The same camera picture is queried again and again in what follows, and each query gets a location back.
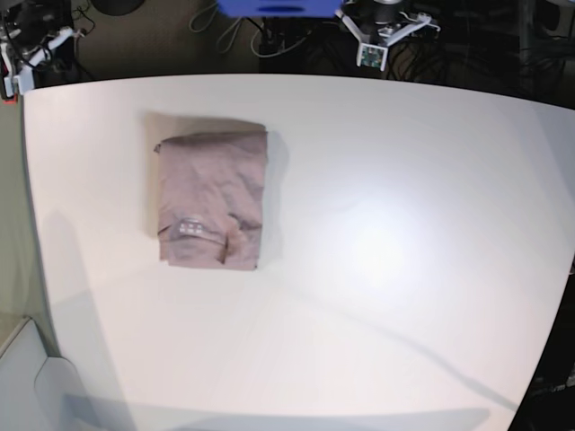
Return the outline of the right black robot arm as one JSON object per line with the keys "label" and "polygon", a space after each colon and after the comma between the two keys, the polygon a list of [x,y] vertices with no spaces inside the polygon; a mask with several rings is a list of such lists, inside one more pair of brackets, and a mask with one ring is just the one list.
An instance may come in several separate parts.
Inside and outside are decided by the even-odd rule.
{"label": "right black robot arm", "polygon": [[1,76],[16,75],[29,66],[44,81],[68,83],[91,74],[80,64],[76,49],[86,36],[75,27],[71,1],[3,1],[1,3]]}

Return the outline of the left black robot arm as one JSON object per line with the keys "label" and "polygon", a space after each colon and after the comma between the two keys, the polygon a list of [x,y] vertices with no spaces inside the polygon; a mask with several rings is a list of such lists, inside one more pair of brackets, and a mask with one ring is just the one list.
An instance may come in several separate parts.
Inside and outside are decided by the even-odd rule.
{"label": "left black robot arm", "polygon": [[335,16],[359,44],[387,48],[419,31],[441,31],[429,14],[414,12],[410,1],[344,1]]}

